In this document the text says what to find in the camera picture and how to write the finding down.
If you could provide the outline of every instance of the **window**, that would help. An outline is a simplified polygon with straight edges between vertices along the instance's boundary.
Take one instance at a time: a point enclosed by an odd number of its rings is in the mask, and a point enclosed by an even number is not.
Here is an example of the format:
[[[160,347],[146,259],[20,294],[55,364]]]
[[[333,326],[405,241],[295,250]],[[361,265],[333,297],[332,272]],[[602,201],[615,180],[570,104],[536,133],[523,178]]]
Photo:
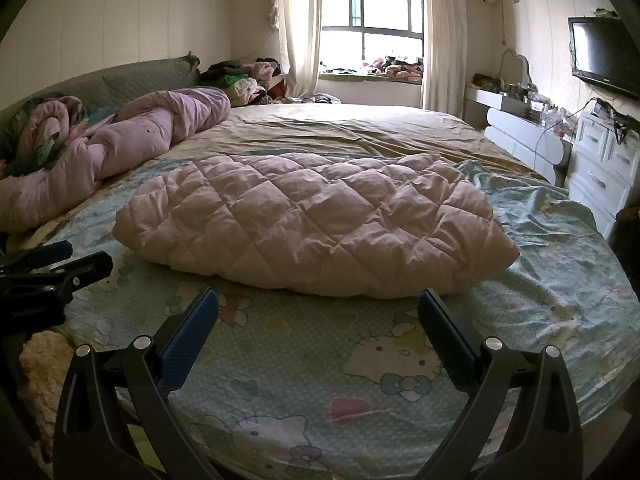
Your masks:
[[[324,65],[357,68],[402,55],[424,55],[424,0],[322,0]]]

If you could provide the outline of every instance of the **window sill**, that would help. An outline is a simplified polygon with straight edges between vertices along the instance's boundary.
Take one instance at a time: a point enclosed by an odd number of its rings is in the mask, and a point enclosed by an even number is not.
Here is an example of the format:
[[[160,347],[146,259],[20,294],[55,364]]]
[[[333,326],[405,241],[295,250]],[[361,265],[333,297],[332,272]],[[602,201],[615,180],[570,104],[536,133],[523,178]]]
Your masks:
[[[389,77],[386,75],[323,74],[321,73],[318,77],[325,81],[342,81],[342,82],[349,82],[349,83],[355,83],[359,81],[389,81],[392,83],[403,83],[403,84],[418,85],[418,86],[422,84],[420,81],[407,81],[406,79],[398,79],[398,78]]]

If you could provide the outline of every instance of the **black television screen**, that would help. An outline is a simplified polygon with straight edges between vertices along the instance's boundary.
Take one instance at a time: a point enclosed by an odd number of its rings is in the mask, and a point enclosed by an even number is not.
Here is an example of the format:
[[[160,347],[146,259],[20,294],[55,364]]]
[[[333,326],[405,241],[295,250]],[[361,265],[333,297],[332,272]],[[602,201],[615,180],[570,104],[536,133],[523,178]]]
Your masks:
[[[569,29],[575,76],[640,99],[640,50],[621,20],[569,18]]]

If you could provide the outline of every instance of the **white wall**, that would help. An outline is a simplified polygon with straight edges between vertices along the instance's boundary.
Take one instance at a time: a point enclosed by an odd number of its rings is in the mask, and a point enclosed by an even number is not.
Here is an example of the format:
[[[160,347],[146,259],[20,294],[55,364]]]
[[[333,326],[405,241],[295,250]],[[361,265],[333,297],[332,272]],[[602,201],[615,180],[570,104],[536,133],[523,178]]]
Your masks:
[[[0,43],[0,109],[65,79],[183,56],[230,55],[229,0],[28,0]]]
[[[319,80],[316,92],[336,96],[351,105],[399,105],[420,107],[420,85],[395,81]]]
[[[475,73],[494,75],[496,44],[493,7],[480,0],[466,0],[466,82],[471,83]]]
[[[611,101],[615,95],[590,87],[571,74],[569,26],[572,16],[593,16],[597,7],[612,9],[608,0],[504,0],[507,45],[502,46],[500,5],[494,9],[495,60],[497,74],[505,48],[513,48],[529,59],[530,74],[541,94],[557,105],[576,112],[598,94]],[[619,97],[614,106],[620,112],[640,118],[638,103]]]
[[[269,22],[270,0],[231,0],[231,57],[280,59],[277,30]]]

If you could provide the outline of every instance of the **silver screw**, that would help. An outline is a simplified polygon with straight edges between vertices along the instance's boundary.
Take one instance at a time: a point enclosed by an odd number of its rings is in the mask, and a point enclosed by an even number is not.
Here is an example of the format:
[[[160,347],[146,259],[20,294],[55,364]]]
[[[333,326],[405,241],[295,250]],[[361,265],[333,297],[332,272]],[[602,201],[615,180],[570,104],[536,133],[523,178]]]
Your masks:
[[[151,339],[146,335],[141,335],[133,342],[133,346],[138,350],[144,350],[145,348],[148,348],[149,345],[151,345]]]
[[[545,352],[549,357],[560,357],[560,351],[553,345],[546,347]]]
[[[91,347],[89,345],[80,345],[77,349],[76,349],[76,355],[78,357],[84,357],[85,355],[87,355],[89,352],[91,351]]]
[[[502,341],[500,341],[497,337],[490,337],[484,342],[491,350],[499,350],[502,348]]]

